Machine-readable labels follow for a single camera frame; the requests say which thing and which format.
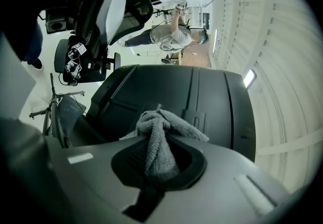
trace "dark pants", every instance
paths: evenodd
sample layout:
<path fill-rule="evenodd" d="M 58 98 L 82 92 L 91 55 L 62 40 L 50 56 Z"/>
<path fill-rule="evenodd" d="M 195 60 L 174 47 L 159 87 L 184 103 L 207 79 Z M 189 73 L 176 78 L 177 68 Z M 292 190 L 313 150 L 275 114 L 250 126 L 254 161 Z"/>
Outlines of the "dark pants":
<path fill-rule="evenodd" d="M 36 29 L 34 30 L 33 36 L 30 40 L 27 53 L 23 61 L 27 62 L 27 64 L 32 65 L 37 61 L 42 46 L 42 33 L 39 24 L 36 24 Z"/>
<path fill-rule="evenodd" d="M 135 36 L 135 37 L 127 40 L 126 47 L 139 46 L 142 44 L 153 44 L 153 42 L 150 39 L 150 33 L 151 33 L 151 29 L 147 29 L 146 31 L 141 33 L 139 36 Z"/>

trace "raised arm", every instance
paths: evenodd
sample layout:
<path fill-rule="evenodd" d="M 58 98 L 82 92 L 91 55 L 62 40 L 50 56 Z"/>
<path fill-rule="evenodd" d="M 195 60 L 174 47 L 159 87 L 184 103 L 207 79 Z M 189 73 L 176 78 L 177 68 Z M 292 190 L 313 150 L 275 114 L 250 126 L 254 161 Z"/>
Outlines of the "raised arm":
<path fill-rule="evenodd" d="M 180 18 L 180 12 L 176 11 L 171 23 L 171 32 L 174 33 L 178 29 L 178 20 Z"/>

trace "black cable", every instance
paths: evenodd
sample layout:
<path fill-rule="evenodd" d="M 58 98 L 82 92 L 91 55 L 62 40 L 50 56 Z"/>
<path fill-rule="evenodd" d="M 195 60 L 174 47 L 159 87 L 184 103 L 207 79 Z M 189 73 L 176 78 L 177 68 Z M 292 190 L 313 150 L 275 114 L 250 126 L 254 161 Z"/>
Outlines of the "black cable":
<path fill-rule="evenodd" d="M 80 60 L 80 55 L 79 55 L 77 58 L 71 59 L 71 61 L 74 61 L 74 60 L 76 60 L 76 59 Z"/>
<path fill-rule="evenodd" d="M 80 59 L 80 56 L 78 56 L 78 59 L 79 59 L 79 65 L 78 65 L 78 67 L 79 67 L 79 66 L 81 66 L 81 59 Z M 79 73 L 80 73 L 80 69 L 78 68 L 78 69 L 77 69 L 76 77 L 79 75 Z"/>
<path fill-rule="evenodd" d="M 59 105 L 60 105 L 57 101 L 53 101 L 53 99 L 54 99 L 54 98 L 55 98 L 55 97 L 53 97 L 53 98 L 49 101 L 49 103 L 48 103 L 49 111 L 51 110 L 51 104 L 52 104 L 52 103 L 56 103 L 56 104 L 57 104 L 57 106 L 59 106 Z"/>
<path fill-rule="evenodd" d="M 159 23 L 157 26 L 155 26 L 155 27 L 151 30 L 151 32 L 152 32 L 156 27 L 158 27 L 160 24 L 164 23 L 165 21 L 169 21 L 169 22 L 171 22 L 172 20 L 173 20 L 173 19 L 162 21 L 162 22 L 161 22 L 161 23 Z M 164 49 L 162 49 L 162 47 L 161 47 L 161 46 L 159 46 L 159 47 L 160 47 L 160 49 L 161 49 L 161 50 L 163 50 L 164 52 L 171 52 L 171 51 L 178 50 L 178 49 L 164 50 Z"/>
<path fill-rule="evenodd" d="M 74 95 L 70 95 L 74 98 L 75 102 L 78 104 L 78 106 L 82 109 L 82 111 L 85 113 L 85 110 L 83 109 L 83 107 L 81 107 L 81 105 L 79 104 L 79 102 L 77 102 L 76 98 Z"/>
<path fill-rule="evenodd" d="M 64 86 L 68 86 L 68 84 L 63 84 L 63 83 L 61 82 L 60 75 L 61 75 L 61 73 L 59 74 L 59 81 L 60 81 L 60 83 L 61 83 L 62 85 L 64 85 Z"/>

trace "gray towel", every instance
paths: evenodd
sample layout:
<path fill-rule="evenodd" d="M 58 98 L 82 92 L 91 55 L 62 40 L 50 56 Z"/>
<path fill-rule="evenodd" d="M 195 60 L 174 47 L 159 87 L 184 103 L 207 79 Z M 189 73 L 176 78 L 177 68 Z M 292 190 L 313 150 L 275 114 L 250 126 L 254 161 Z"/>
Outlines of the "gray towel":
<path fill-rule="evenodd" d="M 120 140 L 143 135 L 149 137 L 145 175 L 158 182 L 173 178 L 179 173 L 165 133 L 176 130 L 182 136 L 208 142 L 209 138 L 175 114 L 158 109 L 144 112 L 137 122 L 136 130 Z"/>

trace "black plastic panel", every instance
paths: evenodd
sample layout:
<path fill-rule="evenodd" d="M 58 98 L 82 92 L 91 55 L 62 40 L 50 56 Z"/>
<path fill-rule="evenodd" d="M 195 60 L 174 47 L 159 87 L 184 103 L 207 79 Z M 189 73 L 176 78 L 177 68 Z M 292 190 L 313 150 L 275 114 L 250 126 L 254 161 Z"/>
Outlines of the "black plastic panel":
<path fill-rule="evenodd" d="M 241 75 L 225 72 L 233 112 L 233 150 L 254 161 L 256 131 L 248 91 Z"/>
<path fill-rule="evenodd" d="M 210 143 L 254 160 L 252 108 L 241 84 L 238 74 L 205 68 L 121 67 L 95 93 L 87 117 L 107 141 L 116 141 L 135 129 L 143 112 L 161 108 L 195 126 Z"/>

